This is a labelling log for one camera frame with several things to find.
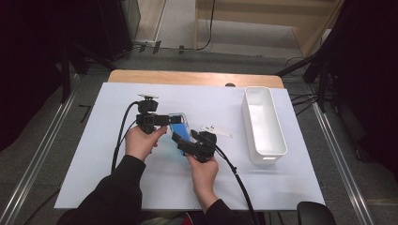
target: black cable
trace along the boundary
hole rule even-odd
[[[311,102],[310,104],[308,104],[304,109],[302,109],[300,112],[296,113],[296,116],[300,115],[301,113],[303,113],[304,111],[306,111],[308,108],[310,108],[312,105],[314,104],[314,102]]]
[[[290,58],[290,59],[288,59],[288,60],[284,63],[284,68],[287,68],[287,64],[288,64],[291,60],[293,60],[293,59],[305,59],[305,58],[304,58],[304,57],[293,57],[293,58]],[[298,74],[293,74],[293,73],[291,73],[291,72],[289,72],[289,74],[292,75],[293,77],[302,76],[302,75],[298,75]]]
[[[33,212],[33,214],[29,217],[29,219],[24,223],[24,225],[28,225],[30,224],[30,222],[33,220],[33,218],[36,216],[36,214],[38,213],[38,211],[40,211],[40,209],[42,207],[44,207],[44,205],[46,205],[54,196],[56,196],[59,191],[61,190],[61,188],[57,189],[46,201],[44,201],[36,210],[35,212]]]
[[[213,145],[213,147],[216,148],[216,152],[220,155],[221,158],[223,158],[223,159],[226,161],[226,163],[228,164],[228,166],[231,168],[232,173],[234,173],[234,176],[235,176],[235,178],[237,179],[237,182],[239,183],[240,188],[242,189],[243,195],[245,196],[246,203],[248,204],[249,211],[250,211],[250,214],[251,214],[252,219],[253,219],[253,223],[256,224],[256,225],[258,225],[258,224],[259,224],[259,221],[258,221],[257,216],[256,216],[255,213],[254,213],[254,209],[253,209],[253,206],[252,206],[252,202],[251,202],[251,200],[250,200],[250,197],[249,197],[249,193],[248,193],[248,191],[246,190],[245,186],[243,185],[243,182],[242,182],[242,180],[240,179],[239,175],[237,174],[237,167],[235,167],[234,165],[232,165],[231,161],[228,159],[228,157],[226,156],[226,154],[221,150],[221,148],[220,148],[219,146],[217,146],[216,143],[214,143],[212,140],[210,140],[209,138],[207,138],[207,137],[205,137],[205,136],[201,136],[201,138],[205,139],[208,143],[211,143],[211,144]]]
[[[281,224],[284,225],[281,212],[278,212],[278,218],[279,218],[279,221],[281,222]]]
[[[126,133],[127,133],[127,132],[125,133],[125,135],[123,136],[123,139],[122,139],[122,133],[123,133],[124,124],[126,123],[126,118],[127,118],[128,114],[129,114],[129,111],[130,111],[131,107],[132,107],[133,105],[138,105],[138,104],[139,104],[139,101],[134,101],[134,102],[132,102],[132,103],[130,104],[130,106],[126,109],[125,115],[123,116],[122,125],[120,126],[119,136],[118,136],[118,138],[117,138],[117,144],[116,144],[115,151],[114,151],[114,158],[113,158],[113,160],[112,160],[112,169],[111,169],[111,172],[113,172],[113,171],[115,170],[115,168],[116,168],[117,155],[119,154],[119,148],[120,148],[120,145],[121,145],[122,142],[123,142],[123,139],[126,137]]]
[[[207,48],[208,44],[210,44],[211,41],[211,34],[212,34],[212,27],[213,27],[213,18],[214,18],[214,6],[216,5],[216,0],[213,0],[213,6],[211,8],[211,16],[210,16],[210,31],[209,31],[209,37],[208,37],[208,41],[207,44],[205,45],[205,47],[202,47],[200,49],[176,49],[176,48],[159,48],[160,50],[172,50],[172,51],[192,51],[192,52],[198,52],[198,51],[202,51],[205,48]],[[153,47],[151,45],[145,45],[146,48],[150,48],[150,49],[155,49],[156,47]],[[130,52],[135,51],[135,50],[140,50],[141,47],[139,48],[133,48]]]

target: black sleeve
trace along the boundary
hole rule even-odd
[[[137,224],[144,169],[140,159],[124,156],[115,171],[103,178],[79,207],[58,224]]]
[[[253,221],[243,214],[233,212],[223,200],[218,199],[206,211],[206,220],[209,225],[228,224],[246,225],[253,224]]]

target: gray floor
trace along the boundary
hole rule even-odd
[[[167,7],[169,7],[169,10],[165,12],[161,32],[159,33],[159,38],[162,38],[162,43],[164,44],[162,47],[177,47],[179,44],[189,46],[188,39],[190,35],[187,35],[183,30],[176,30],[175,22],[168,22],[172,18],[167,17],[167,13],[171,16],[175,15],[175,13],[170,13],[170,11],[175,10],[173,7],[175,5],[173,4],[176,3],[178,3],[177,0],[168,1]],[[184,1],[184,4],[191,4],[191,2]],[[214,32],[221,31],[221,28],[217,29],[217,26],[214,26],[213,29]],[[241,46],[245,46],[245,43],[247,46],[254,46],[253,49],[258,48],[255,47],[254,43],[248,44],[248,42],[245,42],[248,40],[247,37],[230,34],[229,38],[236,38],[233,39],[235,43],[232,45],[220,45],[220,48],[215,48],[214,46],[217,43],[222,42],[222,39],[217,38],[222,37],[222,32],[220,32],[214,36],[215,43],[211,52],[185,52],[181,55],[178,52],[166,50],[161,50],[157,54],[152,54],[150,51],[131,52],[115,63],[120,68],[127,69],[272,74],[283,69],[288,59],[299,56],[299,52],[298,48],[294,47],[294,39],[291,39],[288,34],[288,28],[276,27],[272,30],[273,28],[269,27],[269,29],[264,32],[268,32],[268,37],[271,37],[270,41],[262,42],[265,47],[261,47],[260,49],[262,50],[260,52],[249,51],[251,48],[246,48],[246,52],[242,51]],[[178,36],[181,39],[173,38],[174,36],[171,35],[173,33],[180,34]],[[295,74],[300,75],[302,72],[302,70],[295,71]],[[38,173],[34,185],[23,203],[15,224],[23,224],[35,209],[56,191],[60,183],[62,183],[86,123],[86,119],[82,122],[86,108],[79,105],[94,105],[100,86],[107,81],[108,76],[109,71],[104,67],[91,64],[89,73],[82,77],[80,85],[76,88],[76,96],[65,121]],[[307,85],[301,81],[299,76],[286,75],[283,77],[283,84],[289,93],[308,93]],[[3,212],[6,208],[13,189],[22,178],[31,158],[38,149],[42,137],[60,106],[60,98],[61,90],[59,89],[48,99],[43,108],[28,124],[17,142],[0,153],[0,212]],[[304,106],[297,106],[295,110],[298,112]],[[377,163],[364,163],[357,160],[353,143],[350,141],[339,116],[329,106],[327,107],[326,115],[344,152],[349,168],[360,187],[361,194],[367,202],[375,222],[374,224],[396,223],[398,221],[398,185],[394,181],[391,172]],[[298,123],[327,207],[335,216],[338,224],[360,224],[342,182],[341,175],[330,153],[323,131],[316,119],[314,109],[309,108],[298,115]],[[55,210],[54,201],[55,198],[39,211],[32,224],[55,224],[64,211]],[[282,224],[276,212],[270,212],[270,215],[272,224]],[[281,215],[284,224],[297,224],[296,212],[281,212]]]

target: white table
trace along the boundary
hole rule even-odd
[[[112,157],[121,120],[129,104],[141,100],[138,92],[160,96],[157,114],[185,113],[190,127],[202,125],[228,130],[233,138],[218,137],[218,146],[237,167],[257,211],[296,210],[302,201],[324,203],[299,124],[285,89],[271,89],[280,118],[287,154],[273,165],[253,165],[249,159],[241,102],[243,88],[144,83],[104,83],[55,208],[76,208],[104,176],[111,171]],[[132,107],[128,123],[135,119]],[[120,148],[118,160],[123,157]],[[230,168],[220,157],[215,192],[234,210],[247,210],[242,191]],[[171,132],[163,135],[159,147],[149,155],[141,181],[143,209],[200,209],[192,191],[191,169],[180,156]]]

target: white plastic container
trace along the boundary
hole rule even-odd
[[[287,148],[270,90],[246,87],[242,110],[252,163],[275,163]]]

